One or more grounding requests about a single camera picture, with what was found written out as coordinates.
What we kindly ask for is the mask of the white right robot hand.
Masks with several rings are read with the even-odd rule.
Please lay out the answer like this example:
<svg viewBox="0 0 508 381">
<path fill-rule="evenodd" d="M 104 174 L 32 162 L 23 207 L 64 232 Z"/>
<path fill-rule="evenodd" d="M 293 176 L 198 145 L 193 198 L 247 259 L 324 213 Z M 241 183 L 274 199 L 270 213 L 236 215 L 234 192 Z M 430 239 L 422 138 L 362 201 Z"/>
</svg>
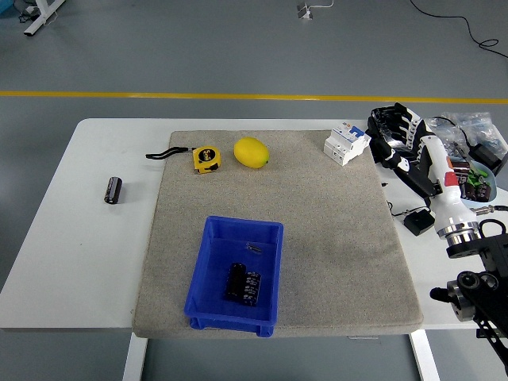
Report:
<svg viewBox="0 0 508 381">
<path fill-rule="evenodd" d="M 370 147 L 435 214 L 434 228 L 450 244 L 479 238 L 476 214 L 461 201 L 458 178 L 441 139 L 425 120 L 400 103 L 374 109 L 368 118 Z"/>
</svg>

